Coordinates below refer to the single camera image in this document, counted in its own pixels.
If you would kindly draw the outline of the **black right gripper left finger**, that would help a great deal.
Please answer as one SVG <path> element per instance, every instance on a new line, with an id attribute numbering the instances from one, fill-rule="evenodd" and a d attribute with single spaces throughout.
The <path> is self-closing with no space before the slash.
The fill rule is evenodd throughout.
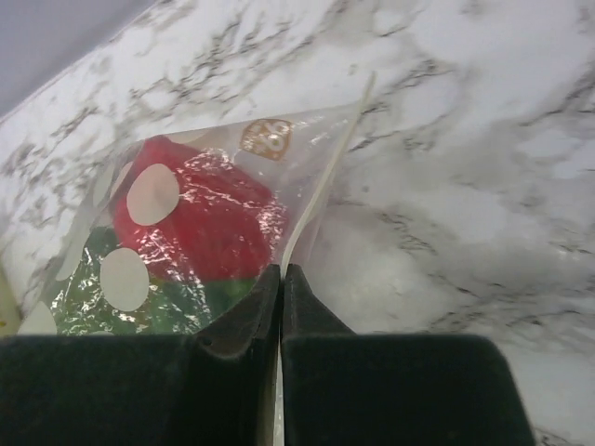
<path id="1" fill-rule="evenodd" d="M 267 267 L 197 334 L 1 343 L 5 445 L 270 445 L 281 278 Z"/>

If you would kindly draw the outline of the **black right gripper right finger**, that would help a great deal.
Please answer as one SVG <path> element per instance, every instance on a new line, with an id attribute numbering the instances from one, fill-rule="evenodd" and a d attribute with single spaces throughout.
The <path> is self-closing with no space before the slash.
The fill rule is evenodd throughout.
<path id="1" fill-rule="evenodd" d="M 284 277 L 288 445 L 532 445 L 508 362 L 474 334 L 356 334 Z"/>

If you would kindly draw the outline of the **clear zip top bag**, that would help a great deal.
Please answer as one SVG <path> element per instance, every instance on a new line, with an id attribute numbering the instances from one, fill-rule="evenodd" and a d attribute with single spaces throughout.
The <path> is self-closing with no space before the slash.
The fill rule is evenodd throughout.
<path id="1" fill-rule="evenodd" d="M 16 333 L 5 445 L 271 445 L 280 284 L 374 87 L 116 147 Z"/>

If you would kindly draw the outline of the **green bell pepper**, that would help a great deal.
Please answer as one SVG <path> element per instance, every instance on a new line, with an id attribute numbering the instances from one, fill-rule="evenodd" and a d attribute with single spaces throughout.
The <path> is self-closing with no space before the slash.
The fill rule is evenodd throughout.
<path id="1" fill-rule="evenodd" d="M 235 306 L 257 281 L 184 283 L 151 276 L 147 300 L 133 311 L 123 311 L 108 303 L 99 284 L 100 261 L 119 246 L 113 230 L 92 230 L 75 272 L 47 287 L 46 304 L 59 333 L 193 335 Z"/>

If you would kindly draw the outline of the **red toy bell pepper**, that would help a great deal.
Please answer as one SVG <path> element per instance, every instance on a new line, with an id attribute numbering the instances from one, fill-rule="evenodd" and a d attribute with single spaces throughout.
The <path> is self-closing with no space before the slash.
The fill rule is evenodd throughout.
<path id="1" fill-rule="evenodd" d="M 178 203 L 160 221 L 144 226 L 135 206 L 165 192 L 156 179 L 137 200 L 121 197 L 113 209 L 120 243 L 136 251 L 162 278 L 219 282 L 257 277 L 272 261 L 287 227 L 287 213 L 272 192 L 230 161 L 165 137 L 145 140 L 129 173 L 134 181 L 164 165 L 175 176 Z"/>

